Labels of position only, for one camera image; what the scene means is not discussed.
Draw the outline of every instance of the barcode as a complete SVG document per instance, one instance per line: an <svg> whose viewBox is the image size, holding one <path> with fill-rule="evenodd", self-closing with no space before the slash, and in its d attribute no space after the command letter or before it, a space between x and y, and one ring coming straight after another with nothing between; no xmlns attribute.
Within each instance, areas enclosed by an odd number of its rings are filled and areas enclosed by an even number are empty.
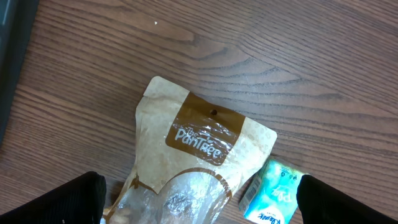
<svg viewBox="0 0 398 224"><path fill-rule="evenodd" d="M260 184L261 182L259 178L255 178L253 180L253 183L250 185L250 188L245 196L248 201L251 201L251 199L255 196L255 194L257 193L257 189L260 187Z"/></svg>

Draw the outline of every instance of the food package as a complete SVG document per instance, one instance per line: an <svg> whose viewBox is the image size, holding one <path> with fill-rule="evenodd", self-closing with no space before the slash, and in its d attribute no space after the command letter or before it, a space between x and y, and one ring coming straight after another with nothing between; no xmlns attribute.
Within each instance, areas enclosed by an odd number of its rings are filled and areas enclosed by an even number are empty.
<svg viewBox="0 0 398 224"><path fill-rule="evenodd" d="M270 156L239 203L243 217L259 224L288 224L297 209L303 175L295 165Z"/></svg>
<svg viewBox="0 0 398 224"><path fill-rule="evenodd" d="M213 223L277 137L160 77L139 102L136 125L136 161L104 223Z"/></svg>

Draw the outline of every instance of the blue and white package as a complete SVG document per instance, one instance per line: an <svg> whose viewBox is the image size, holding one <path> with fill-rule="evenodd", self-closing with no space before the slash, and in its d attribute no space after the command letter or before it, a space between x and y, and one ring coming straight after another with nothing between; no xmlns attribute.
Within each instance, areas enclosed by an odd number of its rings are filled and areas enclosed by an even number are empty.
<svg viewBox="0 0 398 224"><path fill-rule="evenodd" d="M243 217L259 224L288 224L297 209L297 187L303 175L295 166L270 157L239 203Z"/></svg>

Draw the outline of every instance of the brown wooden surface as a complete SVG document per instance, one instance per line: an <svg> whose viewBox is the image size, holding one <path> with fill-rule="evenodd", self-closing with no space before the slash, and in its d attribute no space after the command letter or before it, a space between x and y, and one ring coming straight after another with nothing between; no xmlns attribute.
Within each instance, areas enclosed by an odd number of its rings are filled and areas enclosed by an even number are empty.
<svg viewBox="0 0 398 224"><path fill-rule="evenodd" d="M274 154L398 219L397 11L395 0L41 0L0 149L0 213L89 170L106 177L109 205L133 166L135 108L160 75L277 131ZM248 223L240 194L218 223Z"/></svg>

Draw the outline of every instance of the wood grain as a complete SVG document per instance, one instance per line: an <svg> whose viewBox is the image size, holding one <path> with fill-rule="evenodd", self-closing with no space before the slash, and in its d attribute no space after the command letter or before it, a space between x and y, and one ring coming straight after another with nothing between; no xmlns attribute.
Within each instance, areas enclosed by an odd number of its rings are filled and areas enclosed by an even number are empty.
<svg viewBox="0 0 398 224"><path fill-rule="evenodd" d="M41 0L0 149L0 213L89 170L106 177L109 205L134 163L135 108L160 75L277 131L274 154L398 219L397 11L394 0ZM240 196L217 223L249 223Z"/></svg>

